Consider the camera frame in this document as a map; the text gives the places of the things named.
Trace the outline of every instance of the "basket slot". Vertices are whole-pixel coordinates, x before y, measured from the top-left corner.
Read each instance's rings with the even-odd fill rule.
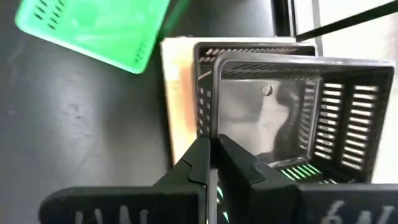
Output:
[[[286,177],[301,183],[337,184],[335,180],[308,163],[288,165],[277,170]]]
[[[243,74],[243,73],[239,72],[239,71],[225,71],[225,72],[223,72],[223,75],[229,75],[229,76],[231,76],[231,75],[241,75],[241,74]]]
[[[310,144],[310,131],[312,127],[313,106],[315,104],[316,83],[305,81],[303,106],[298,126],[298,146],[304,150],[308,149]]]
[[[341,164],[362,170],[371,132],[373,109],[379,88],[376,86],[355,85],[349,109],[347,133]]]
[[[343,87],[339,83],[323,84],[313,155],[329,161],[335,151],[337,130],[340,128],[338,117]]]
[[[202,47],[199,51],[199,62],[210,63],[224,52],[248,52],[264,54],[293,54],[298,51],[297,47]]]
[[[198,87],[197,95],[197,134],[208,135],[211,121],[211,91]]]
[[[60,23],[59,19],[61,18],[64,7],[65,3],[61,0],[38,0],[32,12],[34,17],[46,22],[49,28],[55,30]]]

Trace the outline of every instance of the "handwritten label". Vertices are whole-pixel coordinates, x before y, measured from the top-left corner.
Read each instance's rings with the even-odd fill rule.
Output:
[[[326,216],[321,219],[320,224],[343,224],[343,219],[337,214],[338,210],[344,206],[344,201],[337,200],[330,205]],[[389,221],[394,206],[382,206],[381,216],[377,219],[377,224],[386,224]],[[372,212],[363,210],[360,211],[355,224],[372,224]]]

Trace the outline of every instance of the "ventilation slot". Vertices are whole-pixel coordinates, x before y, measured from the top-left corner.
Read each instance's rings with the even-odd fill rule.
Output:
[[[210,63],[214,62],[215,58],[224,52],[248,52],[248,53],[265,53],[265,54],[291,54],[298,49],[295,47],[248,47],[248,48],[233,48],[233,47],[217,47],[209,49],[201,49],[199,62]]]
[[[33,16],[47,23],[46,26],[56,30],[65,9],[64,0],[37,0]]]
[[[211,91],[206,88],[198,87],[197,90],[197,134],[209,134],[210,133],[210,122],[211,122]]]
[[[99,208],[96,208],[94,210],[94,216],[96,218],[97,224],[103,224],[102,212]]]
[[[120,224],[131,224],[129,209],[125,205],[120,206],[119,223]]]
[[[78,211],[75,213],[75,224],[82,224],[83,223],[83,213]]]
[[[277,169],[286,177],[297,182],[318,182],[319,184],[337,184],[331,178],[327,178],[321,171],[310,164],[297,164]]]
[[[320,102],[320,112],[315,135],[314,156],[331,160],[338,129],[341,110],[343,85],[339,83],[324,83]]]
[[[146,48],[148,48],[147,41],[142,41],[136,50],[137,53],[134,62],[139,63],[144,58],[143,53],[146,51]]]
[[[311,118],[315,104],[315,88],[315,82],[305,82],[304,102],[298,128],[298,146],[304,150],[307,150],[310,139]]]
[[[344,151],[341,158],[341,164],[346,167],[362,170],[377,93],[378,88],[376,86],[354,86]]]

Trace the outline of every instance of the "black table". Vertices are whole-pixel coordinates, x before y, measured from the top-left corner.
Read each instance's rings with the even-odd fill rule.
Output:
[[[38,223],[65,187],[156,182],[172,166],[159,47],[133,75],[21,32],[18,4],[0,2],[0,223]],[[172,35],[273,36],[269,5],[195,0]]]

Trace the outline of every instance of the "black plastic basket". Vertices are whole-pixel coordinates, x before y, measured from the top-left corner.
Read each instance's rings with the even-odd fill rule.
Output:
[[[224,52],[253,52],[259,54],[317,54],[316,48],[308,43],[255,43],[255,42],[200,42],[195,45],[195,75],[197,78],[197,134],[210,137],[211,127],[211,92],[213,88],[212,70],[216,57]],[[224,209],[222,190],[218,187],[217,195],[210,194],[210,201],[217,200],[217,223],[228,223],[228,214]]]
[[[258,158],[267,157],[265,160],[272,167],[299,182],[334,184],[371,181],[394,78],[394,64],[233,51],[211,59],[211,64],[214,64],[212,71],[207,71],[211,65],[206,64],[205,60],[197,62],[199,135],[214,139],[219,133],[225,134],[220,131],[222,115],[229,113],[229,110],[233,113],[237,110],[220,106],[223,103],[221,82],[277,80],[294,83],[298,89],[296,116],[285,120],[290,124],[282,125],[282,129],[289,128],[289,131],[279,130],[277,133],[279,136],[289,134],[280,137],[279,142],[283,144],[271,158],[269,155],[258,155]],[[197,52],[197,57],[203,58],[200,54],[205,50]],[[252,91],[255,86],[246,88],[240,85],[242,88],[235,88],[237,94],[228,92],[226,97],[241,97],[239,100],[247,106],[246,102],[254,98],[243,97],[241,92]],[[242,142],[226,134],[238,144]]]

